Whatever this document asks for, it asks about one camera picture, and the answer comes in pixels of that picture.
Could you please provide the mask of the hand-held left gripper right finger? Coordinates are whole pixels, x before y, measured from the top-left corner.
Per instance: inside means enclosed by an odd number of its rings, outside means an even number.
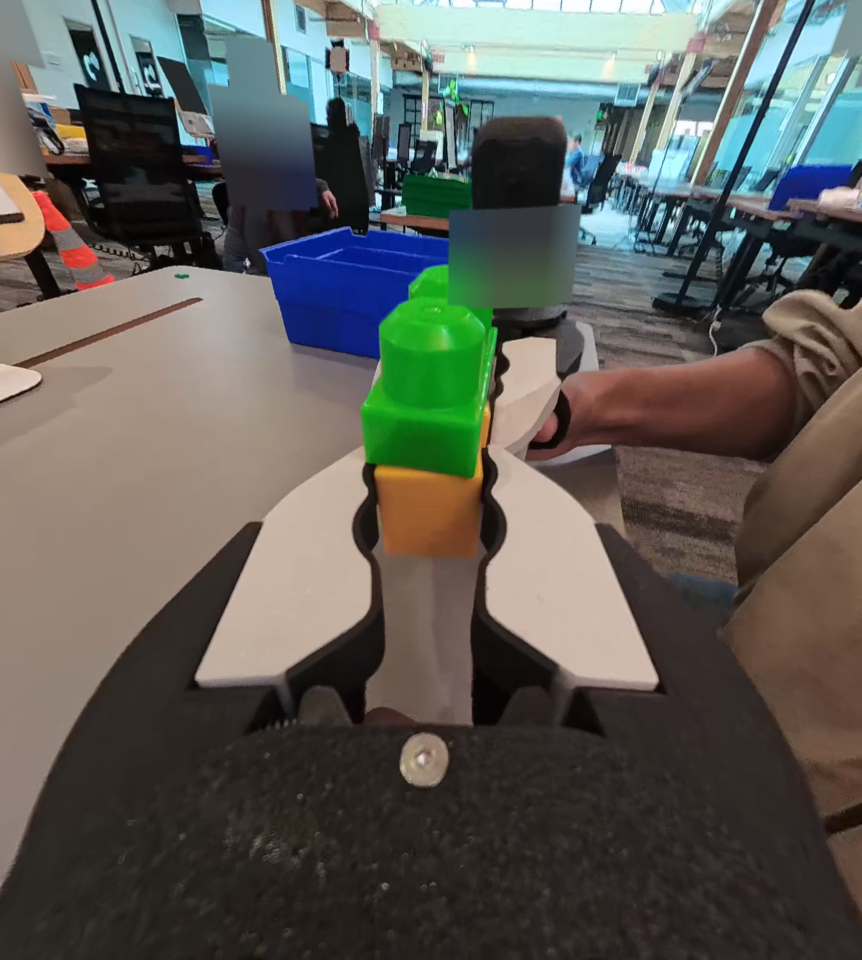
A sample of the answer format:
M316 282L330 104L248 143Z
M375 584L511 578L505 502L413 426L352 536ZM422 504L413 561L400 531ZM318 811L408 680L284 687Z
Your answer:
M477 674L504 694L653 692L659 678L592 515L528 463L490 447L471 621Z

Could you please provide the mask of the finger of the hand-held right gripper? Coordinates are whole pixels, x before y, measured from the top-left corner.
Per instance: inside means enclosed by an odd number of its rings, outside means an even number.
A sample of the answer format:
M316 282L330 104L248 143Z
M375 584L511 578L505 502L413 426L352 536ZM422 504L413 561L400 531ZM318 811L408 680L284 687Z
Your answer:
M496 364L488 446L525 460L557 403L557 344L541 337L503 342Z

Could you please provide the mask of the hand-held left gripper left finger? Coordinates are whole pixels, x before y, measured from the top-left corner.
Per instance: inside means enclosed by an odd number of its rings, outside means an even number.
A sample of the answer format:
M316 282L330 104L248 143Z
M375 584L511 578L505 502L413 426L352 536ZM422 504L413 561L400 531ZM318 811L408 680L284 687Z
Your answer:
M385 652L377 541L373 470L359 446L265 516L197 685L361 690Z

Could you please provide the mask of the green mega block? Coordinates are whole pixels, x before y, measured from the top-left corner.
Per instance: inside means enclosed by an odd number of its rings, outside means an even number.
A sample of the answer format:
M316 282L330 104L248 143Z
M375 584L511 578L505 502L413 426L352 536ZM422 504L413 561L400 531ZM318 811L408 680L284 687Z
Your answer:
M497 330L448 297L448 267L429 267L378 326L380 368L362 406L370 464L461 478L475 472Z

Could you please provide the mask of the blue storage bin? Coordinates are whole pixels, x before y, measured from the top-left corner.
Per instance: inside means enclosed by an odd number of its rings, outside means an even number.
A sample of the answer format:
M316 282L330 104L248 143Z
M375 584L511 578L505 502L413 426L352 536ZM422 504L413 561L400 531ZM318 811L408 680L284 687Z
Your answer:
M333 229L261 249L291 344L378 359L378 328L425 269L445 265L448 241Z

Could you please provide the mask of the person's right forearm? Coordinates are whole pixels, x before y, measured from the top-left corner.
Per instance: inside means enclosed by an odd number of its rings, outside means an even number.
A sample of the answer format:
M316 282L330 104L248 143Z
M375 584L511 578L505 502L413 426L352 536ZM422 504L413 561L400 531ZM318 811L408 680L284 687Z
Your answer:
M792 433L797 384L773 354L746 347L677 366L584 371L561 386L570 422L549 459L587 446L766 460Z

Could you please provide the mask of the green storage bin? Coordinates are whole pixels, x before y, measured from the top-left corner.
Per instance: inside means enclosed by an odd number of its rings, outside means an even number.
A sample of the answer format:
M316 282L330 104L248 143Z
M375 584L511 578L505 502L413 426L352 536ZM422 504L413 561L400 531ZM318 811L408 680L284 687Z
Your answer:
M406 174L402 205L411 216L448 219L455 210L472 210L472 186L460 176Z

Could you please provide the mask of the person's jeans leg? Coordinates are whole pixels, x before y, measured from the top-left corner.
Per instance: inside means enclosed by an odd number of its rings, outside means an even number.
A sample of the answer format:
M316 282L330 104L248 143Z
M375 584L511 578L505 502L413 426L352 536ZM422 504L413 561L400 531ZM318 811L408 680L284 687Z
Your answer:
M736 585L677 572L666 572L663 576L691 609L707 614L718 629L723 628L729 621L738 594Z

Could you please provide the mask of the black office chair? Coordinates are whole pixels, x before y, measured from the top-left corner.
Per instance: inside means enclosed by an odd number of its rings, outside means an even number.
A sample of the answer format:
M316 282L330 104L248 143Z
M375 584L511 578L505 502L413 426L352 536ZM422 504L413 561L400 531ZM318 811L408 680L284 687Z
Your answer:
M102 236L144 254L151 269L220 269L188 179L174 101L75 86L91 179L101 202L85 217Z

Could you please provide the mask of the orange traffic cone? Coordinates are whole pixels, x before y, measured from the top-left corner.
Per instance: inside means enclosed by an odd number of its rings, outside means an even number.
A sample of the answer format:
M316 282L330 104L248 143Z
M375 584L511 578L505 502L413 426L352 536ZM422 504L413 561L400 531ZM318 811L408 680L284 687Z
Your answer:
M63 265L70 271L78 291L85 291L115 282L101 265L94 250L71 226L44 190L33 190L31 196L39 207L44 227L50 234Z

